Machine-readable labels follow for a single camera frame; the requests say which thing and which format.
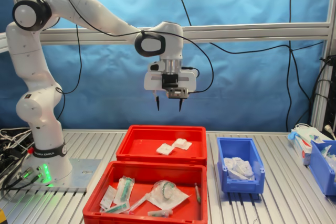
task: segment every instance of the red plastic bin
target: red plastic bin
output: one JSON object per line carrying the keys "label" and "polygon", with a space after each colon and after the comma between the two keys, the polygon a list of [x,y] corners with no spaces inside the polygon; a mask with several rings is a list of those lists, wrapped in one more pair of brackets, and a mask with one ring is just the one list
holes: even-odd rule
{"label": "red plastic bin", "polygon": [[[192,145],[187,150],[175,148],[170,155],[156,152],[163,143],[172,145],[184,138]],[[117,150],[117,160],[206,166],[204,127],[133,125]]]}
{"label": "red plastic bin", "polygon": [[[118,181],[122,176],[135,178],[130,197],[131,206],[146,193],[149,193],[156,182],[163,179],[175,183],[182,192],[190,196],[173,209],[173,214],[169,218],[148,216],[149,211],[160,210],[149,201],[145,201],[138,207],[134,211],[134,215],[99,212],[99,203],[107,188],[109,185],[117,188]],[[201,204],[196,199],[195,183],[199,186]],[[206,168],[201,165],[111,162],[86,203],[83,209],[83,216],[85,224],[206,224]]]}

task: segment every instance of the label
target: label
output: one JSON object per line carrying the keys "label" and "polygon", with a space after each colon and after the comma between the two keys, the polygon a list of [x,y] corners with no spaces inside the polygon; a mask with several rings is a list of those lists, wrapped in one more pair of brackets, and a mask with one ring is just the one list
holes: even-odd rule
{"label": "label", "polygon": [[103,199],[100,202],[100,207],[104,210],[107,210],[111,207],[114,197],[116,196],[117,190],[115,190],[112,186],[107,188],[106,193],[104,194]]}

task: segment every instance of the metal base plate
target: metal base plate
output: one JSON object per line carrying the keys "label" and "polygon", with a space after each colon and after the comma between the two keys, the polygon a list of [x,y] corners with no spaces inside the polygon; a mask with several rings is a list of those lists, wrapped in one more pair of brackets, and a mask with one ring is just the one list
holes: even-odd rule
{"label": "metal base plate", "polygon": [[[58,191],[85,192],[90,185],[101,159],[70,158],[69,160],[72,165],[72,171],[68,176],[58,181],[54,181],[48,186],[33,186],[41,186],[39,190],[49,190],[50,187],[55,187],[59,188]],[[18,186],[24,185],[25,183],[26,182],[19,183]]]}

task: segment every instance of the green light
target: green light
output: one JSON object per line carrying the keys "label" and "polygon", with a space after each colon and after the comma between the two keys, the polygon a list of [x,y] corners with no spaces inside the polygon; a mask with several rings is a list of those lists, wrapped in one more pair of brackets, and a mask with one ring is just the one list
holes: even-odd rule
{"label": "green light", "polygon": [[43,164],[44,172],[46,174],[46,179],[43,181],[43,183],[48,183],[51,181],[51,175],[48,169],[48,166],[46,164]]}

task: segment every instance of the aluminum frame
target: aluminum frame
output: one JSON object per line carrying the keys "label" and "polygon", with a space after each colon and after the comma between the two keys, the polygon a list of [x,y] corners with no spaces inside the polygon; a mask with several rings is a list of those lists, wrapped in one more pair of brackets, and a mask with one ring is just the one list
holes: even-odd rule
{"label": "aluminum frame", "polygon": [[[336,53],[334,37],[336,0],[330,0],[328,19],[321,23],[274,23],[183,27],[184,35],[197,43],[232,42],[232,41],[266,41],[266,40],[325,40],[323,58]],[[6,50],[1,42],[0,52]],[[105,36],[85,28],[79,29],[82,44],[128,44],[121,38]],[[41,34],[43,45],[72,45],[77,43],[76,30],[73,28],[49,29]],[[321,78],[330,80],[332,67],[326,67]],[[317,91],[328,96],[329,83],[320,82]],[[311,123],[322,130],[327,102],[323,97],[316,97]]]}

